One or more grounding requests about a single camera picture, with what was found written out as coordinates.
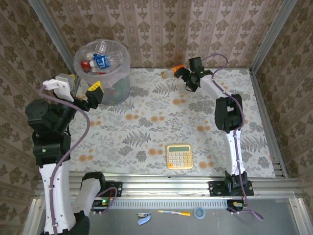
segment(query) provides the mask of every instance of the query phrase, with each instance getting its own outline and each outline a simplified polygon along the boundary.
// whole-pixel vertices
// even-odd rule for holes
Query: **calculator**
[[[193,166],[189,144],[171,144],[166,147],[167,167],[170,170],[191,169]]]

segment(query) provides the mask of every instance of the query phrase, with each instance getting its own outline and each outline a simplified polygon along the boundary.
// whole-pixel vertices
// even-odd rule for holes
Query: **marker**
[[[180,215],[190,216],[189,212],[163,211],[163,210],[158,210],[157,212],[166,213],[166,214],[180,214]]]

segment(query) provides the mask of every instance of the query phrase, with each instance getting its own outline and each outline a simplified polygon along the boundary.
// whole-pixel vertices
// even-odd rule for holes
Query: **blue tape roll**
[[[205,217],[205,211],[202,207],[197,207],[194,209],[194,216],[197,219],[203,219]]]

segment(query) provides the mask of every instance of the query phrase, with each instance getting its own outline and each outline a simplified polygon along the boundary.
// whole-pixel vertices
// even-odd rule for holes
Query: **table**
[[[215,101],[203,90],[185,90],[181,79],[162,79],[164,69],[131,69],[131,93],[116,106],[90,110],[90,131],[71,154],[72,171],[103,171],[192,176],[224,176],[226,156],[221,131],[214,123]],[[241,148],[248,177],[275,177],[258,105],[247,69],[227,69],[216,79],[243,99],[246,124]],[[82,82],[77,93],[85,98]],[[71,122],[72,142],[79,139],[86,120]],[[189,143],[194,167],[169,170],[165,146]]]

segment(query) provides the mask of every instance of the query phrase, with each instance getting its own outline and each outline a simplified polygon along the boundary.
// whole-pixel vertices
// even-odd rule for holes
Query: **patterned wallpaper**
[[[0,4],[0,234],[23,230],[39,179],[24,114],[41,83],[67,68],[26,0]]]
[[[298,0],[257,78],[290,177],[313,220],[313,0]]]
[[[249,67],[282,0],[44,0],[74,55],[98,38],[129,50],[132,67],[164,68],[222,53]],[[219,67],[222,58],[206,62]]]

